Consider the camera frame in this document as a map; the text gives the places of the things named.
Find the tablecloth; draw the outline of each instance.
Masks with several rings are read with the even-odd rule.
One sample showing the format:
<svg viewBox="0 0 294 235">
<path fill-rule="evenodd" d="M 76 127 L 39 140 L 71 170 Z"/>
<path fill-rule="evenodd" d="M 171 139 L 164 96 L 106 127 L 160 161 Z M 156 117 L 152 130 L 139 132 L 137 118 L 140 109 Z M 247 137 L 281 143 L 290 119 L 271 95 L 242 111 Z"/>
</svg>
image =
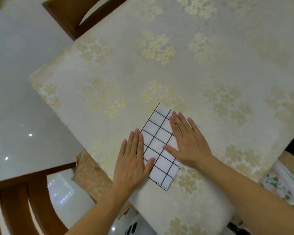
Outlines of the tablecloth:
<svg viewBox="0 0 294 235">
<path fill-rule="evenodd" d="M 119 147 L 161 102 L 258 181 L 294 137 L 294 0 L 128 0 L 30 77 L 112 179 Z M 218 234 L 223 193 L 183 166 L 130 199 L 158 234 Z"/>
</svg>

